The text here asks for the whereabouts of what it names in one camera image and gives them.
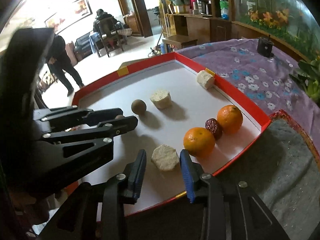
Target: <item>cut root vegetable piece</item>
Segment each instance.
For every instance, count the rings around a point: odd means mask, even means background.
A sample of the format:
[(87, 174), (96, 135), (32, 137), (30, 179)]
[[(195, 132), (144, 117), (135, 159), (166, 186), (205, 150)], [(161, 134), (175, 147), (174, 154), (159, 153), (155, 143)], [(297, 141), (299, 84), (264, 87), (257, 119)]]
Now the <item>cut root vegetable piece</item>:
[(150, 97), (151, 102), (158, 109), (164, 109), (171, 106), (171, 96), (167, 90), (158, 90)]
[(205, 70), (201, 70), (197, 74), (196, 80), (204, 89), (209, 89), (214, 85), (214, 76)]
[(179, 157), (176, 149), (162, 144), (153, 151), (151, 161), (161, 171), (172, 171), (179, 163)]

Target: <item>air pot thermos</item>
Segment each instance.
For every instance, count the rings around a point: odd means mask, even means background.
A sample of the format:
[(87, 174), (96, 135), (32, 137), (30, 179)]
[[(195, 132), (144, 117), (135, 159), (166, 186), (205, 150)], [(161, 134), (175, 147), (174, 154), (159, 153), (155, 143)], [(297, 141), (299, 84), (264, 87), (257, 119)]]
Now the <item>air pot thermos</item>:
[(197, 0), (199, 13), (207, 14), (208, 0)]
[(268, 38), (260, 37), (258, 41), (257, 52), (264, 57), (273, 57), (272, 53), (273, 42)]

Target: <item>food piece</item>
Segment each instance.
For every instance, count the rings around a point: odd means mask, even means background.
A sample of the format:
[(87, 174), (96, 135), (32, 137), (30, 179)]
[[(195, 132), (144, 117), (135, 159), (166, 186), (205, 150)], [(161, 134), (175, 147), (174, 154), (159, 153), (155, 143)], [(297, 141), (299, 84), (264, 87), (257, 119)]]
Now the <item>food piece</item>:
[(158, 109), (167, 108), (172, 104), (169, 91), (163, 89), (153, 93), (150, 100)]
[(228, 105), (219, 110), (217, 121), (225, 134), (233, 134), (240, 129), (243, 122), (243, 116), (238, 107)]
[(134, 100), (131, 104), (131, 110), (137, 115), (142, 115), (147, 110), (147, 105), (140, 99)]
[(222, 127), (214, 118), (210, 118), (205, 122), (205, 128), (209, 130), (216, 140), (222, 136)]
[(179, 163), (179, 157), (176, 149), (162, 144), (153, 151), (151, 161), (161, 171), (172, 171)]
[(207, 157), (215, 145), (213, 134), (203, 127), (195, 127), (186, 132), (183, 145), (189, 154), (195, 157)]
[(122, 114), (119, 114), (119, 115), (116, 116), (115, 119), (122, 119), (122, 118), (124, 118), (124, 116)]
[(209, 89), (210, 87), (213, 87), (214, 84), (214, 76), (205, 70), (201, 70), (197, 74), (196, 80), (204, 89)]

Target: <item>floral glass partition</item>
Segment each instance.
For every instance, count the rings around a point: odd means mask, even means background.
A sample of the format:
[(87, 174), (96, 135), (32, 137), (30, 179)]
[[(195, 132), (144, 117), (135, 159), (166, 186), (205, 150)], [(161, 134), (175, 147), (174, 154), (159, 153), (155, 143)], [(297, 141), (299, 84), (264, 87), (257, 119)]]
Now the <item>floral glass partition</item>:
[(264, 30), (310, 60), (320, 54), (320, 27), (301, 0), (235, 0), (236, 21)]

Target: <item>tray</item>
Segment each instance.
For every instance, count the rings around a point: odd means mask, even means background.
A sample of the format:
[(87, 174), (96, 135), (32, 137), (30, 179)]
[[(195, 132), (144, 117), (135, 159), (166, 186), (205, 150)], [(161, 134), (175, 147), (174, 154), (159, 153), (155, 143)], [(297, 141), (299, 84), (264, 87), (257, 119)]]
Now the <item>tray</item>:
[[(203, 89), (196, 82), (196, 74), (205, 70), (200, 64), (178, 54), (169, 53), (146, 59), (121, 68), (79, 90), (73, 104), (94, 110), (119, 107), (124, 116), (134, 115), (131, 103), (142, 99), (147, 104), (145, 116), (137, 116), (134, 131), (114, 139), (113, 161), (85, 176), (82, 181), (97, 184), (121, 172), (134, 161), (138, 150), (147, 152), (147, 168), (140, 199), (135, 205), (125, 206), (125, 214), (161, 205), (184, 195), (180, 167), (174, 171), (160, 172), (151, 163), (153, 150), (161, 144), (174, 147), (177, 153), (183, 149), (183, 136), (192, 127), (204, 127), (209, 118), (216, 118), (225, 105), (234, 104), (243, 113), (244, 121), (235, 135), (223, 135), (216, 142), (213, 154), (196, 159), (204, 171), (217, 174), (240, 157), (268, 127), (270, 118), (247, 96), (215, 75), (215, 87)], [(173, 105), (162, 111), (150, 101), (157, 89), (170, 92)]]

